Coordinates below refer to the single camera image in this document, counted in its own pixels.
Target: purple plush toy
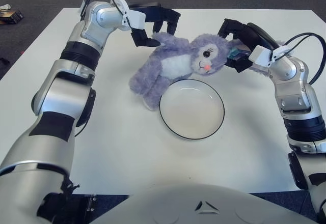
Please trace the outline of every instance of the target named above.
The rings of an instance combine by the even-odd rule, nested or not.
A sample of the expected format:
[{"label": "purple plush toy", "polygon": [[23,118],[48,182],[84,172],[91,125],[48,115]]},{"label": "purple plush toy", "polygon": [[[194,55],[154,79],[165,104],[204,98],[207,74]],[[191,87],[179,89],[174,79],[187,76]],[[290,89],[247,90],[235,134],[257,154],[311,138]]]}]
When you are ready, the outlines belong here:
[{"label": "purple plush toy", "polygon": [[202,34],[189,43],[167,33],[154,33],[161,46],[130,79],[129,86],[144,98],[150,110],[159,107],[162,94],[170,84],[191,74],[211,75],[225,64],[230,48],[239,41],[227,41],[218,35]]}]

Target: table surface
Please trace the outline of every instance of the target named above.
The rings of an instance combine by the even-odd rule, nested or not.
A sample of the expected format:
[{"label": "table surface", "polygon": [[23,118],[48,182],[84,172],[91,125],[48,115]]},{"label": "table surface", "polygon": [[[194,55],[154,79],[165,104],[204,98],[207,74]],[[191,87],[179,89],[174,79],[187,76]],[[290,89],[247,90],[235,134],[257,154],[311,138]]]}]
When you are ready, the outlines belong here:
[{"label": "table surface", "polygon": [[[216,34],[224,18],[253,22],[276,40],[303,32],[326,37],[326,24],[309,10],[177,10],[177,37],[190,41],[202,33]],[[78,22],[77,9],[63,9],[0,81],[0,160],[36,119],[31,99]],[[146,24],[150,33],[152,24]],[[144,64],[151,47],[135,47],[130,32],[109,37],[96,70],[97,98],[90,121],[76,138],[71,179],[76,193],[132,194],[171,183],[205,183],[244,192],[297,190],[289,169],[291,151],[274,98],[273,83],[247,70],[225,67],[210,84],[225,105],[225,120],[213,136],[187,141],[175,136],[158,111],[145,109],[128,81]],[[309,38],[294,52],[317,71],[322,50]],[[314,89],[325,115],[325,72]]]}]

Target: white belly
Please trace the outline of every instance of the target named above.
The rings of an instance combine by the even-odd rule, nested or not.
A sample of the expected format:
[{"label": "white belly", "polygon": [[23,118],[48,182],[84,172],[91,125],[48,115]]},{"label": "white belly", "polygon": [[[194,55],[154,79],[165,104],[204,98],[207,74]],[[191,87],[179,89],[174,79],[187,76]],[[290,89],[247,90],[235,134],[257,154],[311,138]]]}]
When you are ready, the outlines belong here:
[{"label": "white belly", "polygon": [[173,80],[191,74],[193,71],[190,66],[190,58],[189,54],[184,54],[162,60],[162,72],[160,75]]}]

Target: white plate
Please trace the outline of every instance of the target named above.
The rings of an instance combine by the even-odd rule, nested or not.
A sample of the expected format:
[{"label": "white plate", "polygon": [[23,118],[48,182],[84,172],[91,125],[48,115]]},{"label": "white plate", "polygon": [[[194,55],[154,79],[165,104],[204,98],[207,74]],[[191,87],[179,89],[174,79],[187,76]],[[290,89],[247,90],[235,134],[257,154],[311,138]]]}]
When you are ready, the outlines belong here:
[{"label": "white plate", "polygon": [[159,110],[165,124],[186,139],[213,135],[224,119],[224,105],[219,94],[198,80],[180,80],[162,95]]}]

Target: silver robot arm segment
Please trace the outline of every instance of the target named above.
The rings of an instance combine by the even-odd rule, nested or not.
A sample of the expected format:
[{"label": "silver robot arm segment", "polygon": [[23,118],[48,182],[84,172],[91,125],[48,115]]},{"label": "silver robot arm segment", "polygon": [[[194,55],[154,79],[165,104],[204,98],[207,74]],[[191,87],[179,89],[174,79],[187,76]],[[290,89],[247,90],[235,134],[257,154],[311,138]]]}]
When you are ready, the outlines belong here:
[{"label": "silver robot arm segment", "polygon": [[65,198],[75,189],[69,180],[75,128],[87,122],[95,100],[95,68],[110,33],[143,29],[145,14],[117,4],[93,2],[73,29],[32,100],[35,123],[19,137],[0,166],[2,223],[50,223],[40,214],[45,197]]},{"label": "silver robot arm segment", "polygon": [[275,98],[294,151],[288,155],[296,185],[309,190],[313,207],[320,219],[326,213],[326,132],[316,94],[307,82],[308,67],[296,57],[278,57],[289,48],[273,52],[257,46],[249,60],[257,67],[268,67],[275,86]]}]

